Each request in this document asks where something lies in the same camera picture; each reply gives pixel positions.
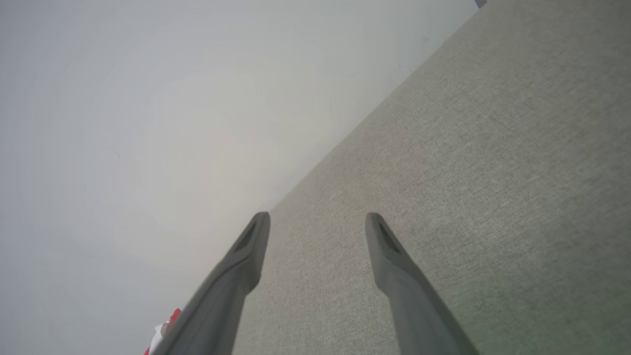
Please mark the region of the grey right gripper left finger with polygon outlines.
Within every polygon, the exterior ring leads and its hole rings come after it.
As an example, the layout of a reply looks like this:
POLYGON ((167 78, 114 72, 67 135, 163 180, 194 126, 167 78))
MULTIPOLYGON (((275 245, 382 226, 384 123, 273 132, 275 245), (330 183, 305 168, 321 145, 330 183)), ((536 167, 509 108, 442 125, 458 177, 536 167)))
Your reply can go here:
POLYGON ((174 321, 154 355, 230 355, 246 297, 258 285, 271 218, 256 213, 174 321))

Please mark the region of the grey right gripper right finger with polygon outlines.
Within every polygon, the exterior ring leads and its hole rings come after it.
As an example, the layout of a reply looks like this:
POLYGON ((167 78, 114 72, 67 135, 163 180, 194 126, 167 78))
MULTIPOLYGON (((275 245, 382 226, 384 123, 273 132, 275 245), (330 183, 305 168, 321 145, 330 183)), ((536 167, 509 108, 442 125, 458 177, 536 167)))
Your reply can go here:
POLYGON ((368 213, 365 234, 374 279, 388 298, 402 355, 477 355, 473 342, 385 219, 368 213))

